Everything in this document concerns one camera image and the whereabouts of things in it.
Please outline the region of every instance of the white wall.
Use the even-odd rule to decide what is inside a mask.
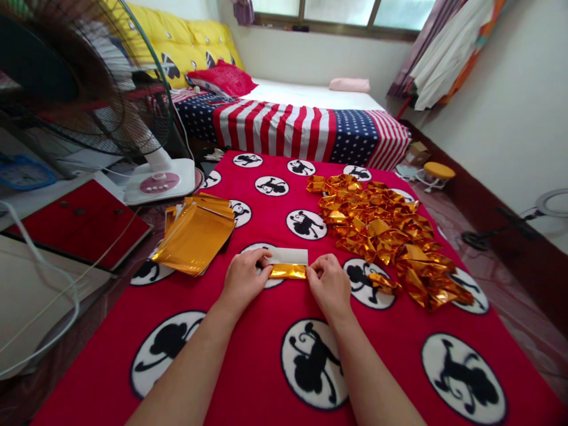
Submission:
[[[140,6],[162,10],[193,21],[219,21],[215,0],[129,0]]]
[[[384,107],[385,95],[412,48],[405,41],[240,27],[231,2],[218,0],[218,5],[221,21],[231,28],[253,77],[324,86],[336,77],[368,78],[371,96]]]
[[[452,102],[422,124],[413,120],[517,213],[568,188],[566,40],[566,0],[518,0]],[[568,253],[568,220],[531,225]]]

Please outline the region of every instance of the wooden baseboard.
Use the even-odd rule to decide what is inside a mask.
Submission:
[[[401,120],[401,123],[410,129],[414,140],[421,141],[429,149],[430,161],[445,164],[456,172],[456,177],[448,182],[444,191],[477,232],[508,224],[498,211],[498,208],[508,207],[499,198],[412,123],[407,120]],[[527,240],[517,230],[497,234],[490,243],[492,250],[544,314],[568,337],[568,255],[542,236]]]

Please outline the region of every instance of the yellow stool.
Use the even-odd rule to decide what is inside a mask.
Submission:
[[[446,182],[453,178],[456,173],[449,167],[434,162],[428,162],[423,169],[417,171],[411,180],[419,180],[428,185],[424,192],[432,192],[432,188],[442,189]]]

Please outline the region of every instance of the window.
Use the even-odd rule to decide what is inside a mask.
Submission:
[[[254,0],[255,24],[414,40],[435,0]]]

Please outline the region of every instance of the white mattress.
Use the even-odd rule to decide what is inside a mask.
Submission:
[[[279,83],[270,80],[253,78],[258,84],[243,99],[249,101],[272,102],[274,104],[293,105],[295,107],[327,108],[327,109],[385,109],[377,104],[371,96],[358,92],[336,92],[325,86],[304,86],[290,83]]]

